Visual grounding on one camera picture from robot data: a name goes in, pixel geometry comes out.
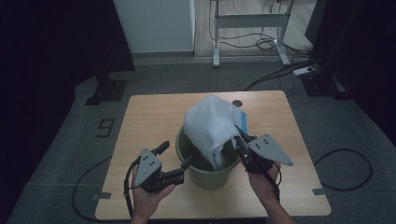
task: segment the power strip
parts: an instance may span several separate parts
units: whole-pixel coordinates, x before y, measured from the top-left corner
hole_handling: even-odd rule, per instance
[[[293,74],[295,76],[300,76],[300,75],[308,75],[313,72],[315,72],[315,69],[313,67],[309,66],[309,67],[305,67],[305,68],[296,69],[293,71]]]

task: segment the white wall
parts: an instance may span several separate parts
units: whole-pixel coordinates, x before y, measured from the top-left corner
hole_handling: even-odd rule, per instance
[[[132,53],[193,51],[193,0],[114,0]]]

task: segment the gray mat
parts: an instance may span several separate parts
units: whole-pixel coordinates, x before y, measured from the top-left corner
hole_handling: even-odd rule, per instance
[[[76,88],[76,101],[26,184],[8,223],[89,223],[73,210],[73,187],[88,169],[112,155],[132,95],[241,91],[280,68],[280,63],[223,63],[220,69],[208,63],[140,65],[136,72],[110,74],[112,79],[128,80],[127,89],[120,102],[96,106],[84,104],[92,96],[97,81],[95,78],[84,81]],[[279,86],[291,94],[290,106],[312,161],[331,150],[347,147],[362,153],[374,166],[371,180],[360,189],[347,192],[328,189],[332,207],[329,216],[295,217],[297,223],[392,223],[396,219],[393,144],[353,101],[308,97],[297,77],[275,78],[251,90],[277,90]],[[102,119],[114,119],[108,138],[96,136],[107,132],[98,129]],[[94,218],[108,165],[106,161],[96,167],[78,187],[76,205],[84,216]],[[317,172],[326,183],[350,187],[362,181],[369,170],[358,156],[342,152],[319,164]]]

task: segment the wooden table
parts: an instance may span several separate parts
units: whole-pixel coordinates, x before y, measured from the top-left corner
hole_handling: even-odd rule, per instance
[[[326,195],[315,195],[321,189],[318,175],[283,91],[239,91],[136,95],[131,97],[120,129],[100,199],[96,208],[99,219],[129,219],[123,192],[123,179],[131,162],[143,148],[153,149],[169,140],[170,147],[159,159],[163,171],[179,168],[176,136],[185,112],[209,94],[232,102],[240,100],[247,114],[249,134],[270,133],[294,161],[282,166],[280,200],[291,216],[327,216],[331,212]],[[185,173],[185,183],[161,203],[152,218],[232,218],[266,217],[267,214],[248,183],[242,164],[232,171],[221,189],[201,189]]]

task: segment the human hand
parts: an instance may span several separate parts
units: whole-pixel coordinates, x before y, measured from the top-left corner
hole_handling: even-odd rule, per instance
[[[276,162],[277,167],[280,169],[280,163]],[[278,168],[275,165],[271,169],[267,171],[268,175],[271,176],[274,180],[277,179],[277,175],[279,173]],[[248,180],[250,186],[253,191],[256,193],[262,205],[267,205],[268,203],[276,200],[276,196],[274,194],[274,190],[270,182],[263,175],[257,174],[248,174]]]
[[[133,169],[132,186],[137,174],[138,165]],[[149,221],[149,218],[154,215],[158,208],[160,201],[168,196],[174,189],[175,185],[170,185],[160,191],[159,193],[147,193],[141,188],[132,190],[134,197],[134,214],[132,215],[131,224],[144,224]]]

